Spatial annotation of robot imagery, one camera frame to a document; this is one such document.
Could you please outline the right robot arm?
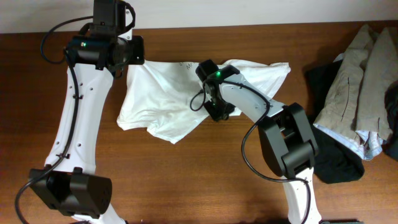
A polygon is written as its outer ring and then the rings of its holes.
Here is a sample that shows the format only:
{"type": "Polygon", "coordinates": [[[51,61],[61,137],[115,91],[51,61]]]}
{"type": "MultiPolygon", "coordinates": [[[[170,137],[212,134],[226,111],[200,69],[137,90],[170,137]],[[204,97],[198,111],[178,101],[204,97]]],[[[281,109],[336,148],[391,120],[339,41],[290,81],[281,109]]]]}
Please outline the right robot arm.
{"type": "Polygon", "coordinates": [[[198,64],[196,75],[202,83],[201,107],[214,121],[227,120],[241,110],[252,127],[245,134],[259,133],[262,156],[281,183],[288,203],[290,223],[321,223],[313,190],[313,173],[318,145],[304,109],[297,103],[285,105],[274,101],[250,84],[234,66],[219,68],[212,60],[198,64]]]}

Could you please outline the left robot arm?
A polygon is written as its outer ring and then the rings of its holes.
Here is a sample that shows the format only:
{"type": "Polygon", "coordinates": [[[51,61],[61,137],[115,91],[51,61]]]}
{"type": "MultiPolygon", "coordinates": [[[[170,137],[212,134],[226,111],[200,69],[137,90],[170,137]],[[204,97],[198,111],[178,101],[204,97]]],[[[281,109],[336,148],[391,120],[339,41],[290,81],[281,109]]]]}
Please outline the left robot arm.
{"type": "Polygon", "coordinates": [[[145,61],[143,38],[131,34],[135,22],[128,2],[95,1],[93,15],[63,50],[68,88],[60,126],[44,167],[30,171],[26,187],[77,223],[123,222],[111,205],[111,180],[95,174],[95,151],[113,81],[145,61]]]}

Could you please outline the white t-shirt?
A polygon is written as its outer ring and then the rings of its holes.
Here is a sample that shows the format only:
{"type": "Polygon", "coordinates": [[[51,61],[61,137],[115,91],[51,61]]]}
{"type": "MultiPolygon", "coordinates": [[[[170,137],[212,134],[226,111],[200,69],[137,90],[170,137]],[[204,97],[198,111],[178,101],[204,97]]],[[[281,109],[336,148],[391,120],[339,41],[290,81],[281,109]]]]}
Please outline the white t-shirt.
{"type": "Polygon", "coordinates": [[[130,65],[127,92],[117,118],[123,130],[146,128],[172,144],[193,131],[208,112],[200,108],[201,81],[196,62],[153,62],[130,65]]]}

